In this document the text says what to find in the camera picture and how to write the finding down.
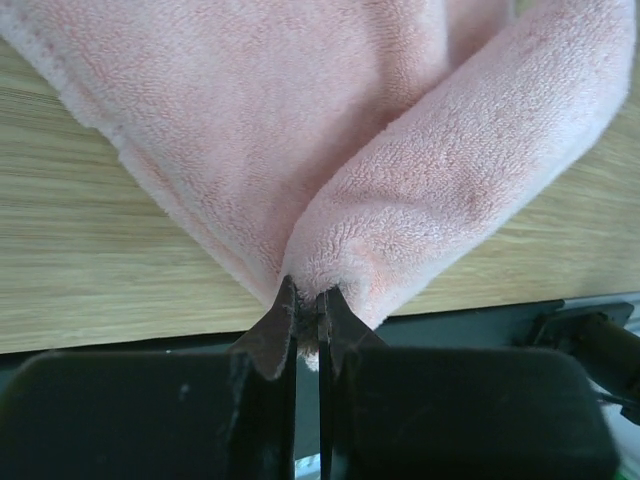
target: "towel fold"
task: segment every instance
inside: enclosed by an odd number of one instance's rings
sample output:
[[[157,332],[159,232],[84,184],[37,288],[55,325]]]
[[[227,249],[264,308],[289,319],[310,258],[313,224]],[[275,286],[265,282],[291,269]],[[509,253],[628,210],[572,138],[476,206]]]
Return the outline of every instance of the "towel fold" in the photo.
[[[268,306],[341,285],[369,326],[583,155],[634,0],[0,0],[2,35]]]

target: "wooden table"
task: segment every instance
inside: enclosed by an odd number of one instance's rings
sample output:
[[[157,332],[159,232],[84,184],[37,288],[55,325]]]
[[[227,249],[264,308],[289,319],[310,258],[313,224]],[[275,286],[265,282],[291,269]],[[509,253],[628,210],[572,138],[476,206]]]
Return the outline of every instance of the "wooden table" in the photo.
[[[401,312],[640,290],[640,72],[598,146]],[[0,353],[244,330],[260,305],[0,43]]]

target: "black metal bracket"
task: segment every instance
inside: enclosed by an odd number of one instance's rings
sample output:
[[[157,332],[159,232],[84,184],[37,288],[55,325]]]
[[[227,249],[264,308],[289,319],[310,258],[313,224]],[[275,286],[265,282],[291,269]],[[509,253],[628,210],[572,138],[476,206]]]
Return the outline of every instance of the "black metal bracket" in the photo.
[[[640,425],[640,338],[623,327],[628,303],[565,310],[534,322],[523,346],[550,348],[576,358],[589,377],[622,405],[621,415]]]

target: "wood grain surface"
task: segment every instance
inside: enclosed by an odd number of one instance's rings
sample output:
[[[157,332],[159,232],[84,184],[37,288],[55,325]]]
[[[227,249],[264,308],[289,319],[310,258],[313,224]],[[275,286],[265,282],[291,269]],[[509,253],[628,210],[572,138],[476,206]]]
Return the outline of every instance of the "wood grain surface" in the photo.
[[[640,290],[640,72],[597,147],[401,312]],[[260,305],[0,43],[0,352],[244,330]]]

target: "pink towel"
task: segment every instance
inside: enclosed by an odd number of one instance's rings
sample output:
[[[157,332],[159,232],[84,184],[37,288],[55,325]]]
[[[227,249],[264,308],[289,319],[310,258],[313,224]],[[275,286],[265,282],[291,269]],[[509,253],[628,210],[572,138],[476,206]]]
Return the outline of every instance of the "pink towel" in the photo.
[[[583,155],[634,0],[0,0],[2,35],[265,305],[369,326]]]

